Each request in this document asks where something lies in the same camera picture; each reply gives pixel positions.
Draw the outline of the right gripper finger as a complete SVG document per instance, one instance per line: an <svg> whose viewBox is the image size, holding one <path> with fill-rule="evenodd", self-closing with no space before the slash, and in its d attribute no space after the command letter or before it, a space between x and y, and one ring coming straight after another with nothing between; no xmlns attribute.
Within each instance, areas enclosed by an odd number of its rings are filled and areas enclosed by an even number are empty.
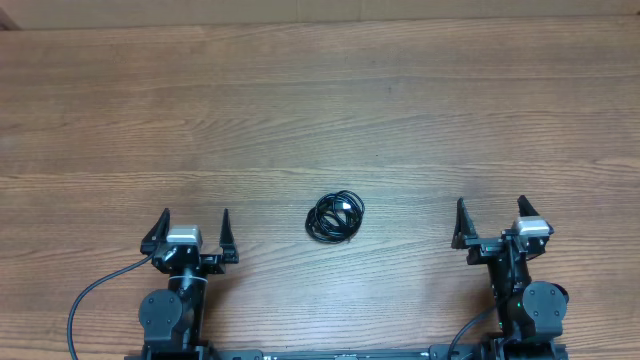
<svg viewBox="0 0 640 360"><path fill-rule="evenodd" d="M518 197L517 204L520 217L532 217L539 215L539 213L535 210L535 208L532 206L525 195L520 195Z"/></svg>
<svg viewBox="0 0 640 360"><path fill-rule="evenodd" d="M456 203L456 223L451 241L452 249L469 249L478 244L479 236L471 217L464 203L464 198L460 197Z"/></svg>

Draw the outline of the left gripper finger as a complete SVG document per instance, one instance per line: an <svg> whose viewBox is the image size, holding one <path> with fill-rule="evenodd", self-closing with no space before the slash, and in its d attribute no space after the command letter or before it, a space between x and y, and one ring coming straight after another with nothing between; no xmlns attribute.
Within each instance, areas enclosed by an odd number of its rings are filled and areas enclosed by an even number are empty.
<svg viewBox="0 0 640 360"><path fill-rule="evenodd" d="M165 208L157 222L141 240L140 252L142 254L153 254L158 246L166 241L169 227L170 210Z"/></svg>
<svg viewBox="0 0 640 360"><path fill-rule="evenodd" d="M222 249L222 258L225 264L239 263L239 253L235 244L234 235L231 229L229 211L227 208L224 209L223 213L219 246Z"/></svg>

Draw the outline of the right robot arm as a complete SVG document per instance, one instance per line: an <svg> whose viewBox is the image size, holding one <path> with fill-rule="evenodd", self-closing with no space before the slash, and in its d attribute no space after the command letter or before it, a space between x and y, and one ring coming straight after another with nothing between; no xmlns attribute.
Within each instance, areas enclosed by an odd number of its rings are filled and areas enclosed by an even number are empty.
<svg viewBox="0 0 640 360"><path fill-rule="evenodd" d="M456 204L451 247L466 250L469 265L485 265L495 304L459 330L448 346L448 359L566 359L563 334L569 303L567 290L546 281L534 281L528 262L543 255L554 229L524 196L517 199L519 216L497 237L477 233L464 199ZM467 331L496 314L500 330L470 347L459 344Z"/></svg>

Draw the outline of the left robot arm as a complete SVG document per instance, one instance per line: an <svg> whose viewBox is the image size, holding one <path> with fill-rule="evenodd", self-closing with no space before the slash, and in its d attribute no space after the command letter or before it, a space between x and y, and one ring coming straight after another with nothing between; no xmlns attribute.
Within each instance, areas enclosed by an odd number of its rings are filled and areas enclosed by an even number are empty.
<svg viewBox="0 0 640 360"><path fill-rule="evenodd" d="M143 359L218 359L214 345L201 338L208 277L223 275L239 262L228 212L223 213L218 254L202 251L202 233L196 225L170 224L164 209L141 241L140 252L169 276L165 289L149 293L138 317L144 330Z"/></svg>

